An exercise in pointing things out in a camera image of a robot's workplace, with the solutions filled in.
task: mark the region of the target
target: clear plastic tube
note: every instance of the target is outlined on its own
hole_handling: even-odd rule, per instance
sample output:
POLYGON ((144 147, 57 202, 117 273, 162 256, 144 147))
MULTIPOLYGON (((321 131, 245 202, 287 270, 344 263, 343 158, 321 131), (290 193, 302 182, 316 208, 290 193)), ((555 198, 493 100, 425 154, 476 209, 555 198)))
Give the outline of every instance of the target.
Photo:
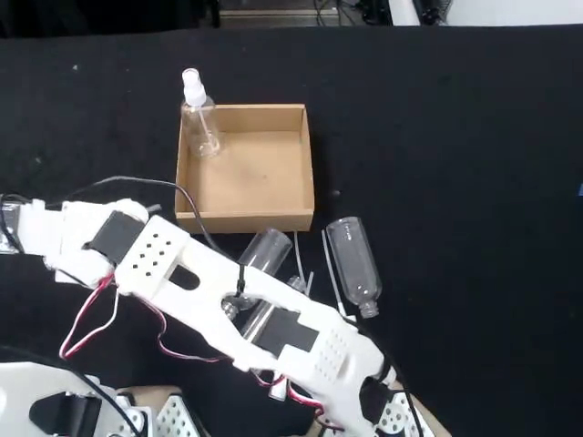
MULTIPOLYGON (((268 275, 275 275, 285 257, 292 249, 292 242, 277 229, 268 228, 253 237, 249 246, 239 258, 241 264, 259 269, 268 275)), ((230 297, 223 301, 222 308, 233 320, 239 311, 251 309, 256 299, 241 296, 230 297)))

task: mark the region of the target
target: open cardboard box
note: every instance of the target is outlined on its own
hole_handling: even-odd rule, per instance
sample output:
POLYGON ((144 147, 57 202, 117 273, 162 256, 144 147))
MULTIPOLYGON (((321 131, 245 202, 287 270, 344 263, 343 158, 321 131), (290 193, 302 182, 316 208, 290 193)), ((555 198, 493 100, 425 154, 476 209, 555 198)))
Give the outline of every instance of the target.
MULTIPOLYGON (((197 158, 182 137, 176 183, 194 197, 209 232, 309 230, 314 197, 305 105, 217 105, 220 153, 197 158)), ((200 232, 177 192, 176 218, 200 232)))

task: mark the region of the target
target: clear plastic bottle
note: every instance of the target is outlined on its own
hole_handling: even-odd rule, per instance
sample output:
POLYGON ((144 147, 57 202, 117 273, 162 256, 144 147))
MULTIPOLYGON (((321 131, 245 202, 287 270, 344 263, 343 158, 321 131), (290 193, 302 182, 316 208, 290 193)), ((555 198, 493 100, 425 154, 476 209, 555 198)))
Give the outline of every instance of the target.
POLYGON ((368 319, 378 315, 382 285, 363 223, 358 217, 336 220, 326 227, 344 296, 368 319))
MULTIPOLYGON (((239 258, 239 263, 259 269, 274 276, 292 249, 292 241, 277 229, 267 228, 253 237, 249 246, 239 258)), ((229 319, 233 320, 240 311, 250 310, 257 300, 244 295, 228 297, 222 308, 229 319)))
POLYGON ((182 72, 184 103, 180 110, 182 136, 191 153, 200 158, 213 157, 220 151, 219 130, 215 123, 215 103, 207 96, 200 74, 194 68, 182 72))

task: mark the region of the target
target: robotic arm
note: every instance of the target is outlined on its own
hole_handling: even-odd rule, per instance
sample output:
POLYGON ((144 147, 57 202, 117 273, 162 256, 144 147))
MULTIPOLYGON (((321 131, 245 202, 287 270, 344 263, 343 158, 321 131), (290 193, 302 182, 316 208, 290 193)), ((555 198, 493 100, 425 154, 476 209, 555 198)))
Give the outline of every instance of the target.
MULTIPOLYGON (((45 257, 57 281, 94 287, 113 273, 119 293, 137 296, 196 330, 237 369, 274 371, 302 387, 321 404, 325 418, 342 427, 340 435, 421 435, 387 408, 394 403, 394 412, 407 416, 404 401, 389 399, 395 374, 384 354, 336 309, 253 267, 243 268, 159 216, 150 218, 137 202, 65 202, 61 211, 50 211, 35 200, 5 217, 21 249, 45 257), (170 280, 178 267, 196 278, 192 290, 170 280), (276 307, 252 341, 221 307, 240 292, 276 307)), ((14 251, 1 238, 0 252, 14 251)), ((418 415, 423 436, 433 435, 418 415)))

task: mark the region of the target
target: black tablecloth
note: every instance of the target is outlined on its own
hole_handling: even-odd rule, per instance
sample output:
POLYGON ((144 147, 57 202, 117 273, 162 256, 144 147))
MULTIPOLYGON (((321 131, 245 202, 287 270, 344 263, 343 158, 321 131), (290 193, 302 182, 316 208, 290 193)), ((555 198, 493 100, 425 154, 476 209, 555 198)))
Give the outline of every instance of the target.
MULTIPOLYGON (((114 174, 172 180, 180 72, 221 103, 308 107, 317 211, 301 236, 332 303, 319 229, 359 215, 384 283, 372 329, 456 435, 559 435, 577 421, 583 27, 292 29, 0 42, 0 192, 58 198, 114 174)), ((161 203, 121 185, 85 198, 161 203)), ((220 236, 239 254, 249 236, 220 236)), ((293 272, 293 262, 282 270, 293 272)), ((0 259, 0 341, 52 356, 87 293, 0 259)), ((99 302, 85 329, 108 317, 99 302)), ((214 436, 304 431, 227 363, 158 353, 123 299, 73 362, 113 386, 177 384, 214 436)), ((170 346, 211 354, 173 323, 170 346)))

